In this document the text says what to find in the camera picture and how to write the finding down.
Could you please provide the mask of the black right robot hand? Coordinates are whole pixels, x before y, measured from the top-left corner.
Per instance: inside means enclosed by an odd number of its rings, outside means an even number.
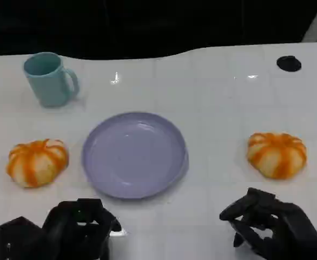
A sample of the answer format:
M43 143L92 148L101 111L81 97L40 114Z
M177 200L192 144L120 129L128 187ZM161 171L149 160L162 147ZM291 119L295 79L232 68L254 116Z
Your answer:
M274 194L249 188L220 213L235 230L233 246L247 243L264 259L317 259L317 231L305 212Z

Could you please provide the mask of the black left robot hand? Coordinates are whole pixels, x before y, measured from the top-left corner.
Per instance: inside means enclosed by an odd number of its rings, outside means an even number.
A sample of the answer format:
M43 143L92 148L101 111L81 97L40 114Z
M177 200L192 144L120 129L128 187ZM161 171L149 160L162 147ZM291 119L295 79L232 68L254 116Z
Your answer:
M110 233L122 227L100 199L80 198L51 209L42 229L55 247L56 259L109 259Z

